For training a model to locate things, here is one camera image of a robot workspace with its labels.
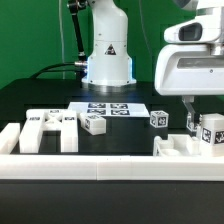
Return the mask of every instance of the white foam block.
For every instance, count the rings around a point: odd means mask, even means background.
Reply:
[[[19,137],[20,153],[38,153],[44,122],[45,113],[43,110],[34,110],[32,113],[29,113]]]
[[[1,155],[0,179],[96,180],[97,157]]]
[[[99,157],[97,162],[98,180],[131,180],[131,157]]]
[[[65,111],[61,126],[61,152],[78,152],[77,114]]]
[[[19,140],[20,124],[9,123],[0,134],[0,154],[10,154]]]

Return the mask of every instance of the robot logo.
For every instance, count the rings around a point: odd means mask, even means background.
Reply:
[[[112,44],[108,47],[108,49],[107,49],[105,54],[106,55],[116,55],[116,52],[115,52],[114,47],[113,47]]]

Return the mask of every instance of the green wall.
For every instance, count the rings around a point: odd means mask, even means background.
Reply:
[[[65,61],[70,62],[77,59],[77,48],[67,1],[62,0],[62,3]],[[164,30],[191,19],[194,13],[180,10],[172,0],[142,0],[145,30],[151,47],[149,54],[141,28],[139,1],[115,0],[115,3],[129,18],[128,53],[134,61],[134,76],[139,81],[152,81],[158,53],[166,44]],[[62,61],[58,8],[58,0],[0,0],[0,88]],[[91,10],[81,11],[79,18],[85,50],[90,54]],[[43,77],[62,78],[62,75]]]

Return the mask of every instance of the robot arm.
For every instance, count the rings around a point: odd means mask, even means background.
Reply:
[[[197,8],[199,0],[173,0],[173,2],[181,9],[194,11]]]
[[[168,43],[223,42],[223,0],[173,0],[180,8],[195,10],[195,19],[170,27],[164,38]]]
[[[132,88],[136,80],[132,78],[132,59],[127,54],[128,18],[125,12],[113,0],[70,2],[74,3],[75,11],[88,4],[93,14],[93,52],[87,59],[87,75],[82,79],[82,86],[103,92]]]

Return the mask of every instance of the white robot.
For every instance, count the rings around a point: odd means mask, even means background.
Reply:
[[[170,45],[159,54],[155,88],[161,95],[183,96],[193,119],[194,96],[224,94],[224,0],[173,1],[197,15],[165,31]]]
[[[126,14],[113,0],[72,0],[72,3],[78,10],[89,5],[94,22],[94,49],[87,59],[82,86],[103,92],[133,87],[136,80],[132,78],[132,59],[127,54]]]

